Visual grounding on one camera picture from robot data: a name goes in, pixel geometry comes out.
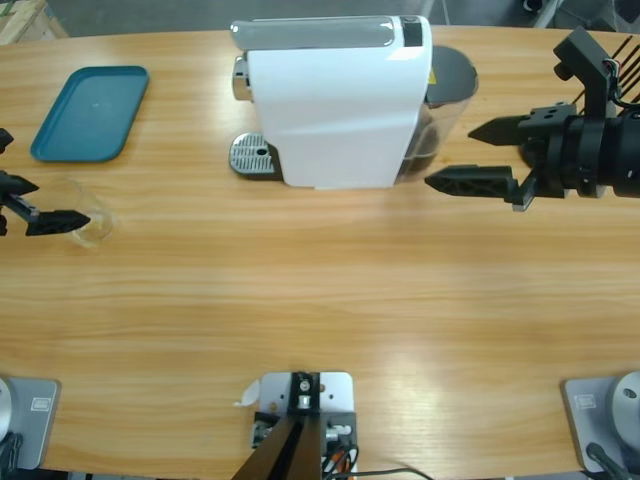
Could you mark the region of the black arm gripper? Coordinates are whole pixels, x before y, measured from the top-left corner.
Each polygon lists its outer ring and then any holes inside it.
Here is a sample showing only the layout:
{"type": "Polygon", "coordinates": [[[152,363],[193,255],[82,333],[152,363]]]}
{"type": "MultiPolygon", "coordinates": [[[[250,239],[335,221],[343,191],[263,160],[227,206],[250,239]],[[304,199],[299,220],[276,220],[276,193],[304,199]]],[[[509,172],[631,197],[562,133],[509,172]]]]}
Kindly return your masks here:
{"type": "Polygon", "coordinates": [[[565,198],[570,190],[600,198],[606,186],[598,176],[605,119],[576,116],[576,105],[559,103],[516,116],[496,117],[468,133],[494,146],[521,145],[531,168],[519,183],[509,166],[453,165],[424,179],[433,189],[458,197],[501,199],[524,212],[535,197],[565,198]]]}
{"type": "MultiPolygon", "coordinates": [[[[87,225],[89,216],[76,210],[41,211],[24,200],[22,195],[37,191],[39,187],[19,175],[0,172],[1,206],[7,207],[26,222],[26,236],[65,234],[87,225]]],[[[0,236],[7,235],[7,221],[0,215],[0,236]]]]}

